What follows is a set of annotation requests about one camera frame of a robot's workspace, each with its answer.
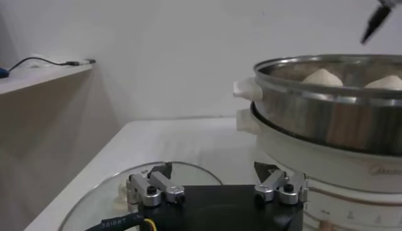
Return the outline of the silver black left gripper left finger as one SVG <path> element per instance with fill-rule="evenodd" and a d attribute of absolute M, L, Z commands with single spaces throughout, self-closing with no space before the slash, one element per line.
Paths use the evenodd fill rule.
<path fill-rule="evenodd" d="M 142 204 L 145 207 L 158 207 L 162 201 L 180 204 L 185 200 L 185 188 L 171 180 L 171 162 L 154 166 L 144 173 L 129 175 L 126 180 L 126 201 L 131 207 Z"/>

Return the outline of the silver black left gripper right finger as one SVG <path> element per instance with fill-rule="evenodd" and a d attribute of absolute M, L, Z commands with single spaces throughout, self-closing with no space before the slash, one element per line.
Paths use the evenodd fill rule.
<path fill-rule="evenodd" d="M 265 203 L 278 197 L 280 203 L 296 205 L 308 201 L 307 177 L 304 173 L 289 175 L 277 165 L 254 162 L 254 170 L 260 183 L 254 186 L 255 194 Z"/>

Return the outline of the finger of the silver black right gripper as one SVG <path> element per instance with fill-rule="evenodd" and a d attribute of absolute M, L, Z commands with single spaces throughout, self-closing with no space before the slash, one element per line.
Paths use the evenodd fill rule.
<path fill-rule="evenodd" d="M 360 44 L 365 45 L 375 32 L 384 24 L 388 16 L 401 5 L 401 0 L 378 0 L 378 7 L 367 21 L 367 26 L 360 39 Z"/>

